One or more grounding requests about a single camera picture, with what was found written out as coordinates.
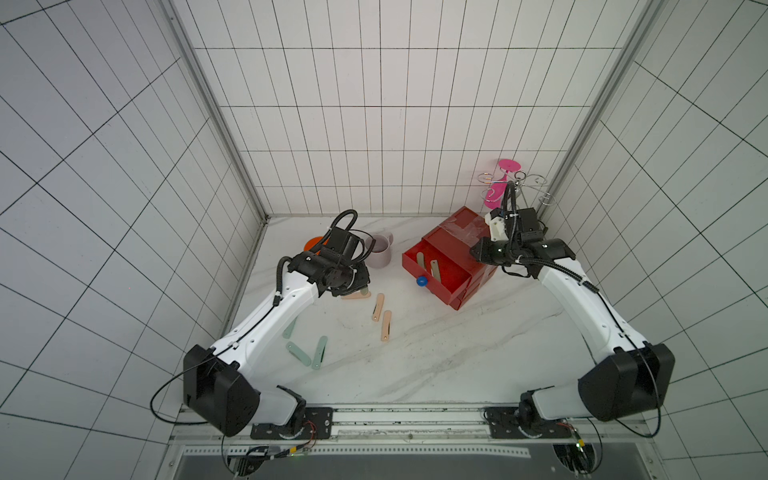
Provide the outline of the red drawer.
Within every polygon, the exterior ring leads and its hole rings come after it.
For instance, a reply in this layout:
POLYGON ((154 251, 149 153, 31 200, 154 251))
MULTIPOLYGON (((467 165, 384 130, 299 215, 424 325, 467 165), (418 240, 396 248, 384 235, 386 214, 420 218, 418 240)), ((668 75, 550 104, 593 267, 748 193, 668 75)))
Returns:
POLYGON ((415 278, 425 277, 425 288, 454 310, 476 290, 484 273, 470 247, 450 235, 424 237, 402 254, 402 266, 415 278))

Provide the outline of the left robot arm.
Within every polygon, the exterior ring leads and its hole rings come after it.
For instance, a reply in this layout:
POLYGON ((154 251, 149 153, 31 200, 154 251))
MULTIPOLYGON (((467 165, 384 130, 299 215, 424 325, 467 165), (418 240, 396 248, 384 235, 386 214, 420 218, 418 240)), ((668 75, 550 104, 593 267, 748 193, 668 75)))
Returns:
POLYGON ((186 353, 184 405, 227 437, 252 423, 297 422, 303 398, 264 372, 268 347, 322 295, 346 296, 369 285, 371 250, 361 234, 331 227, 310 250, 282 257, 270 296, 214 344, 186 353))

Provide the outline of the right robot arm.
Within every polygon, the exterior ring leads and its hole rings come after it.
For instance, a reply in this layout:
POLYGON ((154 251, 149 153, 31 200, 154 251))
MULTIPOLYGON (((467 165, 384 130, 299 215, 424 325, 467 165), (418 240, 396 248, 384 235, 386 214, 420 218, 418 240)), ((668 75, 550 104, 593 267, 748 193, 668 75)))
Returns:
POLYGON ((579 379, 527 391, 514 413, 527 436, 544 423, 592 417, 619 421, 660 412, 675 365, 671 350, 635 330, 587 276, 575 252, 560 239, 547 239, 532 208, 502 207, 485 217, 489 234, 470 250, 482 264, 540 282, 575 323, 594 361, 579 379))

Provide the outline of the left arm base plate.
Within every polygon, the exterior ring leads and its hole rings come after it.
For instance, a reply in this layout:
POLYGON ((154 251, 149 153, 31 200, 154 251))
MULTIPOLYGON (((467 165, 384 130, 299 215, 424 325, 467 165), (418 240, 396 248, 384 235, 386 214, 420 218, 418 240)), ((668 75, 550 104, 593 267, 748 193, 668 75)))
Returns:
POLYGON ((253 424, 253 440, 308 441, 326 440, 331 436, 334 409, 330 407, 301 407, 285 425, 253 424))

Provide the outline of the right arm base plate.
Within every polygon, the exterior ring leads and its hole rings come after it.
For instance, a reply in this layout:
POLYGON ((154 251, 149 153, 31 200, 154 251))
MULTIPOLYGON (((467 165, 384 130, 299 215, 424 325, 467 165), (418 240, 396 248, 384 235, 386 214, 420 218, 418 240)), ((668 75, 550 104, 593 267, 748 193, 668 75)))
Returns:
POLYGON ((483 410, 490 436, 502 440, 554 440, 571 437, 572 430, 557 421, 543 420, 527 407, 522 413, 517 406, 492 406, 483 410))

